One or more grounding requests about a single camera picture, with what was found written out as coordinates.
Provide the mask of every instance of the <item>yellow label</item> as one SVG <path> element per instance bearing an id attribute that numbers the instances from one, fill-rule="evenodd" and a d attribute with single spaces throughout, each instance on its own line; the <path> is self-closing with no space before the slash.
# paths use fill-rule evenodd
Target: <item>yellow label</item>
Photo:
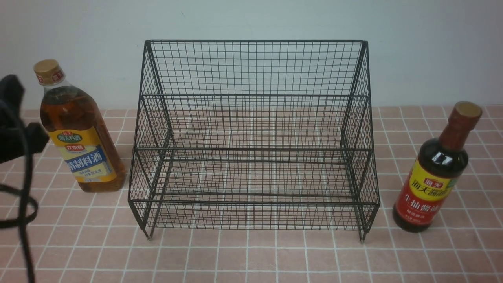
<path id="1" fill-rule="evenodd" d="M 49 135 L 77 182 L 108 182 L 117 177 L 94 127 L 58 130 Z"/>
<path id="2" fill-rule="evenodd" d="M 426 201 L 439 201 L 449 195 L 458 178 L 439 178 L 428 173 L 416 160 L 410 173 L 409 186 L 412 193 Z"/>

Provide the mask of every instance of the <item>white wall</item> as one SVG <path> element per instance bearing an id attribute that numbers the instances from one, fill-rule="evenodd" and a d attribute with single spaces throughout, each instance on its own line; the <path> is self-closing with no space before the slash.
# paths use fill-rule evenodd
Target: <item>white wall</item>
<path id="1" fill-rule="evenodd" d="M 0 76 L 25 108 L 56 58 L 102 108 L 135 108 L 146 39 L 364 39 L 374 105 L 503 103 L 501 0 L 4 0 Z"/>

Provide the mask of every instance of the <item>black cable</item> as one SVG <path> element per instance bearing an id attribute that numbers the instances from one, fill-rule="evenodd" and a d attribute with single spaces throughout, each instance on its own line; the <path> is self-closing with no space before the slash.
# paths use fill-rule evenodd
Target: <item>black cable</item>
<path id="1" fill-rule="evenodd" d="M 6 101 L 0 100 L 0 108 L 5 111 L 5 113 L 10 117 L 10 119 L 14 122 L 16 128 L 18 129 L 25 156 L 25 176 L 23 180 L 22 189 L 16 190 L 14 188 L 2 185 L 1 191 L 20 196 L 18 217 L 14 220 L 6 220 L 6 222 L 9 225 L 19 227 L 19 238 L 21 239 L 23 255 L 25 258 L 26 272 L 28 274 L 28 282 L 35 283 L 33 258 L 30 251 L 28 234 L 26 232 L 26 225 L 33 219 L 35 219 L 38 208 L 36 200 L 30 197 L 30 187 L 33 175 L 33 156 L 32 153 L 30 152 L 30 147 L 28 145 L 28 137 L 26 135 L 24 122 L 21 120 L 20 117 L 18 117 L 12 111 L 14 107 Z M 28 204 L 31 204 L 35 210 L 30 216 L 26 217 L 26 210 Z"/>

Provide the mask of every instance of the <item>dark liquid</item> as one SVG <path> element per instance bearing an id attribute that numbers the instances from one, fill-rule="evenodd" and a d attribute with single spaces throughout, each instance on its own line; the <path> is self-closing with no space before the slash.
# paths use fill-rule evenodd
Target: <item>dark liquid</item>
<path id="1" fill-rule="evenodd" d="M 464 149 L 447 150 L 442 147 L 438 138 L 432 138 L 421 146 L 417 160 L 426 171 L 442 178 L 456 178 L 468 166 L 468 155 Z M 403 230 L 413 233 L 422 232 L 431 225 L 414 225 L 404 220 L 395 206 L 393 206 L 393 220 Z"/>
<path id="2" fill-rule="evenodd" d="M 48 132 L 65 129 L 87 130 L 95 127 L 117 177 L 109 182 L 78 184 L 86 192 L 110 192 L 122 188 L 126 178 L 124 164 L 91 96 L 73 86 L 48 90 L 42 100 L 40 118 Z"/>

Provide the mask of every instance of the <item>black object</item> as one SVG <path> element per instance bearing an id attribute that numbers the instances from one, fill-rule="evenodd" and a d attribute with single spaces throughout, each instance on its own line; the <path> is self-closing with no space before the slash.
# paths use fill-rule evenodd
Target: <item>black object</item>
<path id="1" fill-rule="evenodd" d="M 44 150 L 49 136 L 38 123 L 24 126 L 20 118 L 21 101 L 24 89 L 15 75 L 9 75 L 0 81 L 0 163 L 17 157 L 25 157 L 25 176 L 22 189 L 15 189 L 0 184 L 0 192 L 20 197 L 18 217 L 0 221 L 0 229 L 18 227 L 23 248 L 28 282 L 35 282 L 33 259 L 30 252 L 26 225 L 37 216 L 38 203 L 30 196 L 33 175 L 33 154 Z M 27 206 L 33 207 L 33 212 L 26 216 Z"/>
<path id="2" fill-rule="evenodd" d="M 128 202 L 149 239 L 156 226 L 370 231 L 366 41 L 146 41 L 136 123 Z"/>

